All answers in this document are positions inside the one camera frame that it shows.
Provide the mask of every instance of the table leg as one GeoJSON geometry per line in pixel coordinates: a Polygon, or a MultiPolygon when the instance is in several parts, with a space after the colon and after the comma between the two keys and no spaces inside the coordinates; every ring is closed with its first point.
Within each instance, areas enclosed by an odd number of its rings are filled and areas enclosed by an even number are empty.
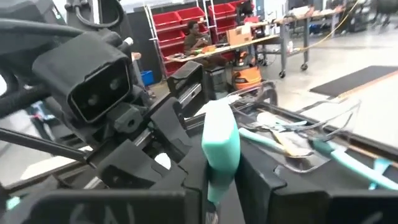
{"type": "Polygon", "coordinates": [[[286,26],[284,24],[280,25],[280,64],[282,65],[282,69],[279,73],[279,77],[284,78],[286,76],[286,63],[287,63],[287,37],[289,36],[289,33],[286,29],[286,26]]]}
{"type": "Polygon", "coordinates": [[[134,70],[134,74],[137,78],[138,85],[145,88],[144,82],[142,81],[141,72],[138,67],[138,63],[136,60],[132,61],[132,69],[134,70]]]}
{"type": "Polygon", "coordinates": [[[310,49],[310,19],[304,19],[304,64],[307,64],[309,60],[310,49]]]}
{"type": "Polygon", "coordinates": [[[338,21],[337,17],[338,17],[337,14],[333,14],[331,16],[331,26],[330,26],[330,37],[331,38],[335,37],[335,28],[336,28],[336,23],[338,21]]]}

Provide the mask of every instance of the metal rod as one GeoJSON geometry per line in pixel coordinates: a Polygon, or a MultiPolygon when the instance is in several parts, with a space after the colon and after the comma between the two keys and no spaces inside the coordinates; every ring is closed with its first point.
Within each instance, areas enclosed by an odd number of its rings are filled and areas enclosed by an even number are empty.
{"type": "Polygon", "coordinates": [[[152,9],[150,8],[150,5],[145,5],[144,9],[145,9],[145,14],[146,14],[147,19],[148,19],[150,32],[152,34],[152,40],[154,41],[154,47],[156,49],[157,58],[159,59],[159,61],[161,63],[160,64],[160,69],[161,69],[161,72],[162,72],[162,76],[163,76],[163,79],[166,80],[167,79],[166,68],[165,68],[165,65],[164,65],[163,57],[161,56],[161,51],[160,51],[160,46],[159,46],[159,39],[157,37],[157,31],[156,31],[156,27],[155,27],[154,16],[152,15],[152,9]]]}
{"type": "Polygon", "coordinates": [[[0,141],[6,141],[42,152],[47,152],[56,156],[63,156],[76,161],[85,162],[84,157],[86,156],[86,153],[77,149],[4,128],[0,128],[0,141]]]}
{"type": "Polygon", "coordinates": [[[211,6],[211,11],[212,11],[212,13],[213,13],[213,25],[214,25],[214,27],[215,27],[215,32],[216,32],[216,38],[217,38],[217,40],[218,40],[218,31],[217,31],[217,18],[216,18],[216,14],[215,14],[215,10],[214,10],[214,2],[213,2],[213,0],[210,0],[210,6],[211,6]]]}

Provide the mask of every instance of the metal shelving rack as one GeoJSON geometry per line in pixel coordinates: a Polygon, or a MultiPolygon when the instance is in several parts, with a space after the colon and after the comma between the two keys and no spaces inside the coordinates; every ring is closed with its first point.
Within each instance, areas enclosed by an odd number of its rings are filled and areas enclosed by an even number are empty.
{"type": "MultiPolygon", "coordinates": [[[[205,19],[203,20],[202,23],[206,22],[207,32],[209,33],[209,36],[211,37],[211,29],[216,29],[217,30],[217,24],[215,22],[214,25],[211,26],[210,23],[209,23],[209,16],[208,16],[208,11],[207,11],[207,6],[206,6],[206,2],[207,1],[210,2],[210,7],[212,8],[212,11],[213,11],[213,17],[215,16],[214,15],[214,2],[213,2],[213,0],[202,0],[202,4],[203,4],[203,8],[204,8],[203,11],[205,13],[205,19]]],[[[190,3],[190,2],[192,2],[192,1],[181,2],[181,4],[190,3]]],[[[196,0],[196,5],[197,5],[197,7],[200,7],[199,0],[196,0]]],[[[156,29],[155,22],[154,22],[154,15],[152,14],[152,6],[150,4],[145,4],[144,5],[144,9],[145,9],[145,13],[146,13],[147,20],[148,20],[148,23],[149,23],[150,32],[151,32],[151,35],[152,35],[152,37],[149,40],[153,41],[153,43],[154,43],[154,47],[156,49],[156,54],[157,54],[158,59],[159,59],[159,61],[161,63],[160,69],[162,71],[162,76],[163,76],[163,79],[165,80],[165,79],[167,79],[167,71],[165,69],[165,65],[167,63],[170,63],[170,62],[165,62],[164,61],[163,56],[162,56],[162,49],[167,48],[167,47],[172,47],[174,45],[180,45],[180,44],[183,44],[183,42],[177,42],[177,43],[173,43],[173,44],[169,44],[169,45],[160,46],[158,34],[162,33],[162,32],[168,32],[168,31],[172,31],[172,30],[183,29],[186,26],[186,24],[180,24],[180,25],[177,25],[177,26],[167,27],[167,28],[163,28],[163,29],[156,29]]]]}

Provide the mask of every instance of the teal handle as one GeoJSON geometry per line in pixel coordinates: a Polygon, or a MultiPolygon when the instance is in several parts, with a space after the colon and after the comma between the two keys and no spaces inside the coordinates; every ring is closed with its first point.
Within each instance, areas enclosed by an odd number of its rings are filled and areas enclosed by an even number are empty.
{"type": "Polygon", "coordinates": [[[285,149],[281,144],[277,143],[276,141],[274,141],[270,138],[262,136],[260,134],[253,133],[253,132],[247,130],[246,128],[239,128],[239,134],[247,139],[261,143],[263,145],[266,145],[268,147],[276,149],[280,152],[283,152],[283,153],[285,152],[285,149]]]}
{"type": "Polygon", "coordinates": [[[355,173],[373,181],[374,183],[391,190],[398,190],[398,184],[394,181],[384,177],[382,174],[377,173],[375,170],[369,168],[363,163],[349,156],[347,153],[341,150],[335,150],[330,154],[343,166],[351,169],[355,173]]]}
{"type": "MultiPolygon", "coordinates": [[[[387,170],[389,166],[392,165],[392,162],[385,158],[377,158],[374,160],[373,170],[379,174],[382,174],[387,170]]],[[[374,190],[377,187],[377,183],[371,183],[369,186],[369,190],[374,190]]]]}

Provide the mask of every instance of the person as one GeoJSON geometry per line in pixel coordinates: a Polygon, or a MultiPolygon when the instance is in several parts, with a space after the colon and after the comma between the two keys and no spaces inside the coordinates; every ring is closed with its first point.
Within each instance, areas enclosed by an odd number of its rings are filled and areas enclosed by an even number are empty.
{"type": "MultiPolygon", "coordinates": [[[[200,33],[199,24],[197,21],[189,21],[187,24],[187,28],[189,30],[189,34],[185,37],[184,40],[185,55],[197,55],[198,52],[196,52],[195,50],[211,44],[208,40],[208,36],[200,33]]],[[[201,63],[205,68],[211,68],[215,66],[224,67],[227,63],[227,60],[220,55],[212,55],[206,58],[197,59],[195,61],[201,63]]]]}

